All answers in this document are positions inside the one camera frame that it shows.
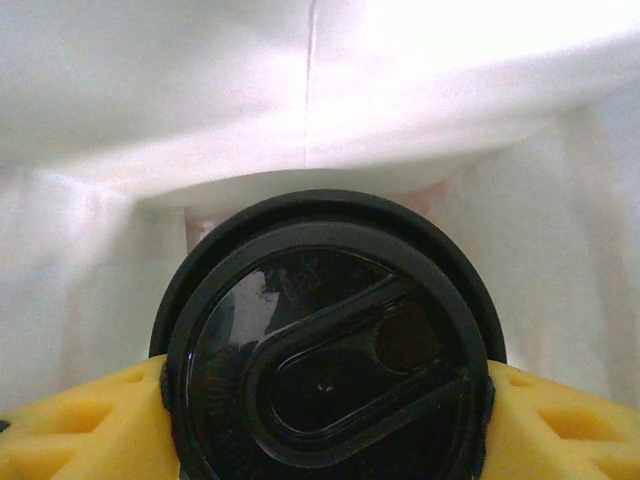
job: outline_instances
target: yellow foam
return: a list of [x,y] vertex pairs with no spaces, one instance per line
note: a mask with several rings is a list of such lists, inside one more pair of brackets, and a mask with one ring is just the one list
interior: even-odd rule
[[[156,357],[0,414],[0,480],[175,480]],[[639,480],[640,412],[490,362],[482,480]]]
[[0,480],[175,480],[155,357],[0,414]]
[[640,480],[640,412],[489,363],[482,480]]

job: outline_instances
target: black lid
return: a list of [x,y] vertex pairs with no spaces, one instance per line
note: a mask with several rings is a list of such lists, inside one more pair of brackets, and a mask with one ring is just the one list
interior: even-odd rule
[[168,343],[164,400],[192,479],[469,476],[485,345],[504,359],[504,343],[433,225],[375,197],[303,192],[237,214],[190,257],[152,353]]

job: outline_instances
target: yellow foam holder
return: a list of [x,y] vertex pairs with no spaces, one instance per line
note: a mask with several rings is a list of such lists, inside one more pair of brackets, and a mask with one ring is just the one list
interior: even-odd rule
[[489,362],[482,480],[640,480],[640,412]]
[[164,356],[0,413],[0,480],[176,480]]
[[[0,413],[0,480],[175,480],[164,356]],[[640,480],[640,412],[490,362],[482,480]]]

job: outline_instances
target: white surface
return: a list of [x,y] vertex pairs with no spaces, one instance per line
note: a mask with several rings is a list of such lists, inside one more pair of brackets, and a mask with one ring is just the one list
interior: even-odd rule
[[307,187],[434,219],[515,363],[640,404],[639,3],[8,0],[0,17],[0,409],[144,356],[183,209],[215,221]]
[[640,406],[640,83],[427,195],[470,257],[510,363]]
[[637,2],[317,0],[314,28],[310,3],[5,1],[1,152],[145,198],[428,162],[513,144],[640,68]]
[[146,357],[182,212],[0,165],[0,410]]

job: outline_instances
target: black plastic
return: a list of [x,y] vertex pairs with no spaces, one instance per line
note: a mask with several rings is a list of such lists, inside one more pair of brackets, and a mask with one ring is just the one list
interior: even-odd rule
[[482,475],[482,468],[484,467],[484,461],[487,457],[487,429],[489,428],[489,421],[491,420],[491,414],[493,413],[493,404],[496,398],[496,387],[493,384],[491,377],[487,379],[487,390],[485,393],[484,411],[480,417],[480,431],[478,432],[478,445],[476,447],[475,464],[473,466],[474,478],[480,478]]
[[189,253],[167,287],[153,326],[149,356],[167,353],[180,312],[215,265],[262,232],[309,217],[369,225],[423,253],[464,298],[480,329],[488,358],[507,361],[504,336],[491,297],[455,243],[427,219],[407,208],[346,190],[307,190],[273,197],[217,226]]
[[504,357],[473,268],[390,202],[280,200],[214,231],[163,299],[151,351],[168,351],[163,400],[186,473],[468,478],[482,463],[485,347]]

